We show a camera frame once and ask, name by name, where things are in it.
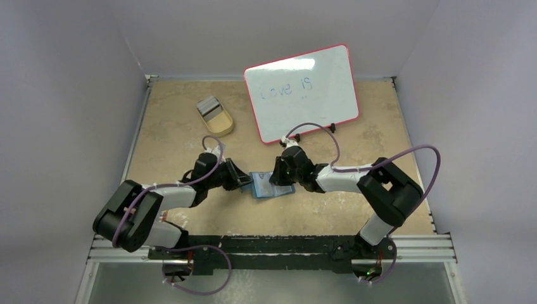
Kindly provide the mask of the blue leather card holder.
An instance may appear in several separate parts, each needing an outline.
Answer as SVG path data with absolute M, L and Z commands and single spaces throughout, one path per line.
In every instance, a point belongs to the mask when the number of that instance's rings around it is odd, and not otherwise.
M 269 179 L 272 172 L 250 172 L 252 182 L 241 188 L 243 193 L 251 193 L 254 199 L 265 200 L 280 196 L 294 194 L 295 188 L 291 186 L 276 186 Z

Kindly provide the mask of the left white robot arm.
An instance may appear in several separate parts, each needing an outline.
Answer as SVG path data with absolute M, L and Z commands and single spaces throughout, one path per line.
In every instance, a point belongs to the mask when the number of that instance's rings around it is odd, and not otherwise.
M 164 247 L 172 258 L 180 259 L 189 250 L 189 242 L 181 237 L 186 231 L 168 225 L 167 212 L 198 206 L 212 189 L 234 191 L 252 182 L 230 158 L 204 152 L 178 182 L 150 186 L 123 181 L 96 216 L 92 229 L 115 248 L 134 252 L 142 246 Z

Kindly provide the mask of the silver VIP card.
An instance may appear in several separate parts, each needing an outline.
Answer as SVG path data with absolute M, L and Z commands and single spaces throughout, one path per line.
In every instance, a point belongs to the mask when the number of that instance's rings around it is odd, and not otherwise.
M 269 198 L 274 194 L 270 183 L 271 172 L 252 172 L 253 188 L 257 198 Z

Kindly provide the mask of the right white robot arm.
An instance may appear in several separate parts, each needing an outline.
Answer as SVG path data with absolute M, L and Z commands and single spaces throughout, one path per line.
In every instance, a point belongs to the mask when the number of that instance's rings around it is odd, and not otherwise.
M 411 177 L 387 158 L 358 167 L 333 167 L 314 163 L 299 146 L 286 148 L 275 159 L 270 183 L 301 185 L 311 193 L 361 194 L 373 214 L 356 235 L 355 248 L 365 258 L 380 250 L 380 242 L 401 227 L 424 199 L 424 191 Z

